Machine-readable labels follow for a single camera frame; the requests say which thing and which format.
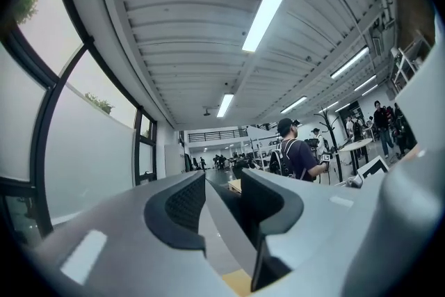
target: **jeans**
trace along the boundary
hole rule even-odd
[[[386,156],[388,155],[388,145],[390,146],[391,149],[394,148],[391,138],[389,137],[388,129],[380,131],[380,141],[382,141],[383,152]]]

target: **dark shirt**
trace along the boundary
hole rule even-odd
[[[388,129],[388,117],[383,109],[374,112],[374,123],[378,129]]]
[[[288,145],[291,143],[288,143],[289,141],[283,141],[282,142],[282,151],[283,151],[283,157],[284,162],[286,162],[287,158],[286,155],[286,149],[289,148]],[[303,173],[303,170],[306,169],[305,174],[302,177],[303,181],[310,181],[312,182],[314,178],[308,173],[308,170],[311,168],[314,168],[317,166],[317,161],[315,160],[314,155],[311,152],[311,148],[308,144],[306,144],[304,141],[296,140],[293,145],[289,148],[289,151],[287,152],[287,156],[289,157],[289,160],[291,161],[291,167],[289,167],[290,171],[293,171],[295,173],[295,177],[297,179],[300,179],[301,174]]]

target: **ceiling beam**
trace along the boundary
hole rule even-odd
[[[378,74],[378,73],[380,73],[381,71],[386,70],[387,67],[388,67],[388,63],[385,63],[385,64],[383,64],[383,65],[380,65],[380,66],[378,67],[378,69],[376,69],[375,73]],[[381,83],[387,81],[387,75],[384,75],[384,76],[377,76],[376,79],[377,79],[377,84],[380,85]],[[342,101],[345,101],[345,99],[349,99],[349,100],[348,100],[349,102],[354,102],[355,100],[358,100],[358,99],[362,96],[362,94],[363,94],[364,92],[366,92],[365,89],[362,89],[362,90],[360,90],[360,91],[355,92],[355,91],[353,90],[353,86],[351,86],[350,89],[351,89],[351,91],[348,91],[348,94],[346,94],[346,95],[344,95],[344,96],[342,96],[342,97],[335,97],[335,98],[332,99],[332,101],[333,101],[333,102],[337,102],[337,101],[338,101],[338,102],[342,102]],[[315,112],[318,112],[319,110],[320,110],[319,108],[312,108],[312,109],[309,109],[308,111],[306,111],[305,114],[303,114],[303,115],[309,115],[310,113],[315,113]]]
[[[250,75],[253,73],[254,69],[261,61],[261,57],[266,53],[267,44],[269,40],[275,35],[275,29],[281,26],[282,22],[284,21],[284,18],[287,16],[287,8],[290,6],[290,3],[291,2],[289,0],[283,0],[275,16],[272,18],[272,21],[270,22],[269,27],[267,28],[266,33],[261,39],[261,42],[259,43],[259,46],[255,51],[255,53],[246,54],[246,60],[244,62],[243,69],[241,70],[240,74],[238,75],[238,78],[236,79],[235,84],[232,87],[232,93],[235,94],[232,106],[235,105],[235,102],[239,97],[238,94],[241,93],[242,90],[244,89],[245,84],[247,83]],[[255,15],[257,14],[257,11],[255,11],[255,14],[252,17],[252,22],[254,20]]]
[[[328,90],[332,93],[334,91],[336,91],[338,88],[340,88],[341,86],[344,86],[348,81],[350,81],[352,78],[356,78],[356,76],[362,71],[364,70],[367,66],[370,66],[371,63],[368,61],[367,58],[364,59],[364,61],[361,61],[359,63],[359,65],[357,65],[356,67],[353,68],[352,71],[349,72],[348,77],[342,80],[338,80],[333,86],[329,87]],[[375,68],[375,73],[379,73],[382,70],[384,70],[386,67],[388,67],[388,62],[382,62],[381,64],[379,64],[379,66],[377,66]],[[306,106],[315,106],[319,103],[321,103],[323,101],[323,97],[320,97],[318,99],[316,99],[314,102],[309,102],[305,103]]]
[[[162,112],[170,125],[175,127],[176,123],[165,107],[165,104],[159,95],[158,90],[156,89],[156,85],[154,84],[151,76],[149,75],[148,69],[145,66],[143,57],[140,55],[138,45],[136,44],[136,40],[133,36],[133,31],[131,30],[124,1],[105,0],[105,4],[116,34],[118,35],[119,41],[125,54],[127,55],[127,58],[129,59],[129,62],[131,63],[132,68],[144,85],[147,94],[151,97],[160,112]]]
[[[317,78],[329,68],[333,61],[338,59],[340,56],[343,56],[358,40],[362,39],[360,33],[365,32],[378,18],[380,13],[382,12],[380,0],[377,0],[369,11],[365,14],[365,16],[358,23],[358,27],[355,27],[337,46],[334,51],[332,51],[327,58],[312,71],[309,76],[307,76],[302,82],[300,82],[293,90],[288,93],[285,93],[283,97],[277,100],[272,106],[266,109],[263,113],[261,113],[258,118],[264,119],[268,115],[270,115],[275,109],[284,107],[289,104],[296,98],[304,95],[304,90],[311,83],[315,82]]]

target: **black backpack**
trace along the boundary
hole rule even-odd
[[[353,133],[355,138],[362,137],[362,128],[360,127],[358,120],[353,124]]]

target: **white table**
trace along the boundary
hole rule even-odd
[[[366,133],[366,132],[368,132],[368,131],[371,132],[371,135],[372,135],[372,137],[373,137],[373,141],[375,141],[375,139],[374,139],[374,133],[373,133],[373,127],[367,127],[366,129],[363,129],[363,132],[364,132],[364,133]]]
[[[350,158],[353,160],[353,174],[354,176],[357,174],[357,169],[359,168],[359,160],[357,159],[357,155],[355,154],[355,150],[361,149],[362,147],[365,147],[369,143],[372,143],[372,138],[365,138],[360,141],[355,141],[354,143],[348,144],[342,149],[340,149],[340,152],[350,152]],[[364,151],[364,158],[366,160],[366,163],[369,162],[368,160],[368,152]]]

